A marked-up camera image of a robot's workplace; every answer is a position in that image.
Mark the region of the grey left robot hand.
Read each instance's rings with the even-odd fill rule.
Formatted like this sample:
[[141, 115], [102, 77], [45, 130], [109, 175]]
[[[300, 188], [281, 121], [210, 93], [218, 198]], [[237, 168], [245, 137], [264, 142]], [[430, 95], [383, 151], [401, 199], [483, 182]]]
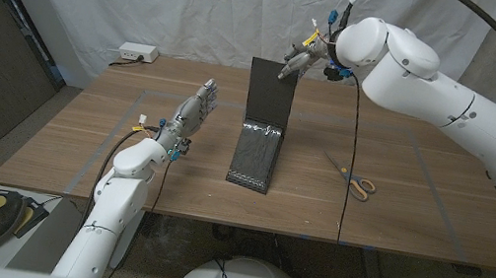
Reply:
[[177, 107], [171, 119], [154, 139], [164, 149], [170, 150], [182, 140], [194, 135], [216, 106], [217, 87], [214, 79], [208, 80], [194, 96], [188, 97]]

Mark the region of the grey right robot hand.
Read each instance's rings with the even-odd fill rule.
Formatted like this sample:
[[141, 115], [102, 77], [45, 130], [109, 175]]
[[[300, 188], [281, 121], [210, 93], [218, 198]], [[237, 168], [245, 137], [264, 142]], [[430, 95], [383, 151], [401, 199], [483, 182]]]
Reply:
[[319, 60], [324, 60], [325, 66], [329, 67], [331, 64], [329, 53], [335, 49], [334, 46], [333, 42], [322, 41], [320, 38], [306, 46], [293, 45], [292, 51], [285, 55], [285, 66], [278, 73], [277, 78], [283, 80], [294, 73], [302, 79]]

